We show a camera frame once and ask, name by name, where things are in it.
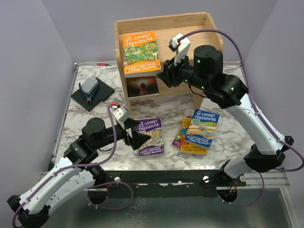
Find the purple 52-Storey Treehouse book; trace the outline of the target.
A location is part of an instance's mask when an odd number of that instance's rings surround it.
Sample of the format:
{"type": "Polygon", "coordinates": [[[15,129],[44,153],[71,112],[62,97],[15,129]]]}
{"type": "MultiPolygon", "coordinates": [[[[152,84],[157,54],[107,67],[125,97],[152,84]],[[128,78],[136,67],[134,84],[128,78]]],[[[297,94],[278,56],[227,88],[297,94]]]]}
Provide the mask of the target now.
{"type": "Polygon", "coordinates": [[[150,136],[139,149],[134,151],[139,157],[160,156],[165,154],[162,135],[162,121],[160,118],[141,119],[137,132],[150,136]]]}

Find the orange 39-Storey Treehouse book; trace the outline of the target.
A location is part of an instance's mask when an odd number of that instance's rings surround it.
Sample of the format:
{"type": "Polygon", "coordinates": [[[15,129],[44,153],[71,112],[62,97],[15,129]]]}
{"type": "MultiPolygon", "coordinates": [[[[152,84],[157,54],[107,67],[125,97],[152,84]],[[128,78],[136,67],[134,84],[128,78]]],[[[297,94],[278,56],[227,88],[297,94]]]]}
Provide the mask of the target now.
{"type": "Polygon", "coordinates": [[[154,31],[123,36],[123,67],[126,78],[154,76],[161,71],[154,31]]]}

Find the blue 91-Storey Treehouse book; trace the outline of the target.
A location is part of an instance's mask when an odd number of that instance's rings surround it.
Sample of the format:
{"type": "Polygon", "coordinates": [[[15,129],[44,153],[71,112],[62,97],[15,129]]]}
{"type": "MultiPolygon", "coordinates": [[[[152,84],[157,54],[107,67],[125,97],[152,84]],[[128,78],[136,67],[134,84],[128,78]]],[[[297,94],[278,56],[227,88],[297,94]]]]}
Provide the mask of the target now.
{"type": "Polygon", "coordinates": [[[219,114],[196,109],[185,132],[185,142],[208,150],[211,147],[218,121],[219,114]]]}

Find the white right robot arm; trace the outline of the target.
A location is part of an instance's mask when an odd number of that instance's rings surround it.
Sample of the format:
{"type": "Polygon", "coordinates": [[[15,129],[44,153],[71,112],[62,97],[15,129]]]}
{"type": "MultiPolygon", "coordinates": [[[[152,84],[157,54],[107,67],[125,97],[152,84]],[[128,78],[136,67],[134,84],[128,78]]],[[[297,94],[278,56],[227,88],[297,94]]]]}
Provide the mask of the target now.
{"type": "Polygon", "coordinates": [[[187,56],[180,57],[176,48],[172,48],[176,56],[166,60],[163,72],[157,77],[167,87],[176,87],[186,83],[203,91],[206,98],[230,113],[250,135],[254,144],[244,156],[228,161],[218,174],[219,182],[228,186],[239,175],[250,172],[266,172],[282,165],[287,146],[294,140],[291,136],[279,134],[276,139],[271,131],[258,118],[248,95],[248,88],[235,75],[223,73],[223,54],[211,45],[201,45],[194,49],[194,64],[189,63],[187,56]]]}

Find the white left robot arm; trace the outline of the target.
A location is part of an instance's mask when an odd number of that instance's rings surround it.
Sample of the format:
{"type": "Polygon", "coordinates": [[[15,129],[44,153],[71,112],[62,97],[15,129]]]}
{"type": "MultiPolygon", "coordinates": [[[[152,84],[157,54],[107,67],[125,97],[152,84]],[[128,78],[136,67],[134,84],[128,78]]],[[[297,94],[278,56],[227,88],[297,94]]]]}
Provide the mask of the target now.
{"type": "Polygon", "coordinates": [[[106,172],[101,166],[113,157],[119,140],[135,150],[150,140],[150,136],[137,132],[139,122],[134,119],[111,124],[106,128],[103,119],[91,118],[46,176],[22,195],[9,197],[14,228],[16,220],[22,228],[39,228],[51,212],[78,192],[105,185],[106,172]]]}

